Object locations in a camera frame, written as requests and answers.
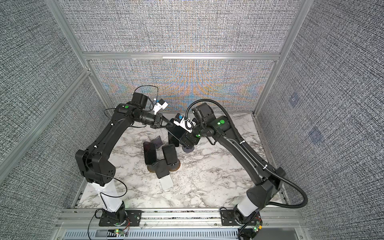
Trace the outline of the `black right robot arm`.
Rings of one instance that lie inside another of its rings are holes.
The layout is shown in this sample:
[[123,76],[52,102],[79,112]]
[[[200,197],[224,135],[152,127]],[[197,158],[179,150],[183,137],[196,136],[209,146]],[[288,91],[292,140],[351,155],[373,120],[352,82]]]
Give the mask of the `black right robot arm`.
[[243,225],[281,190],[283,182],[276,174],[284,176],[285,171],[282,168],[275,169],[251,148],[240,135],[228,112],[216,117],[210,103],[212,100],[202,99],[188,107],[187,111],[193,112],[196,120],[194,127],[182,135],[180,144],[185,152],[190,152],[202,137],[206,137],[212,145],[219,143],[226,148],[246,170],[254,186],[247,190],[243,200],[234,207],[234,217]]

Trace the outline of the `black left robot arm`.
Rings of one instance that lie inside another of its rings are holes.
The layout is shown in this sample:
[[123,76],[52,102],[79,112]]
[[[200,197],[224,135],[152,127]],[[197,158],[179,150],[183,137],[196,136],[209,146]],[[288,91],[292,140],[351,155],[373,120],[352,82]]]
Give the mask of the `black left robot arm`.
[[134,93],[130,102],[119,104],[97,139],[85,150],[78,150],[75,154],[81,175],[93,186],[103,202],[100,216],[103,223],[123,226],[128,220],[123,194],[118,194],[115,186],[116,167],[109,162],[111,152],[122,134],[135,122],[153,129],[174,126],[161,113],[146,111],[147,101],[147,96]]

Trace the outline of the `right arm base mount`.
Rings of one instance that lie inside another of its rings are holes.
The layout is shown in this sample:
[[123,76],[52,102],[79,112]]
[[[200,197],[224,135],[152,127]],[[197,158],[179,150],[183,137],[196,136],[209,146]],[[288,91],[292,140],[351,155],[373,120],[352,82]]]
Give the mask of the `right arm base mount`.
[[226,208],[221,208],[220,210],[222,226],[233,227],[233,226],[243,226],[244,224],[239,223],[236,218],[233,210],[227,210]]

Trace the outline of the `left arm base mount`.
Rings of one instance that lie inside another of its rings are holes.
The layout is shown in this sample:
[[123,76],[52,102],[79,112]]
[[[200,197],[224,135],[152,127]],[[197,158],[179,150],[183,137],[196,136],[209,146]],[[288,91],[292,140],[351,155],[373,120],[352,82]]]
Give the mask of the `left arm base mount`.
[[100,227],[138,227],[142,218],[142,211],[140,210],[125,210],[125,212],[118,211],[111,213],[103,210],[102,215],[99,217]]

